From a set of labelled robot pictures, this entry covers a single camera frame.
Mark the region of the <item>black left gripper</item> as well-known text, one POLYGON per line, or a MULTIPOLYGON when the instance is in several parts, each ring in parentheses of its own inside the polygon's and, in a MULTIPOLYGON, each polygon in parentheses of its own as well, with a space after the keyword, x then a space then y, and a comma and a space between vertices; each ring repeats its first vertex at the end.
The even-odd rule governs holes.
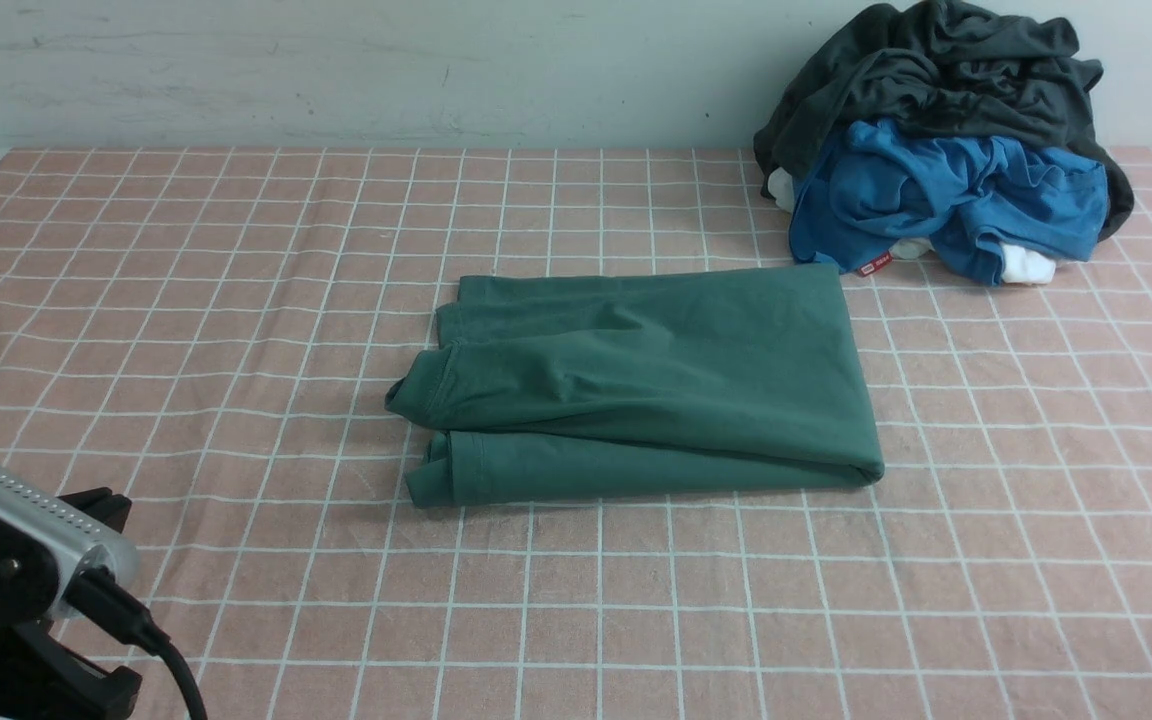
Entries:
POLYGON ((0 626, 0 717, 128 719, 141 674, 104 670, 51 637, 52 621, 0 626))

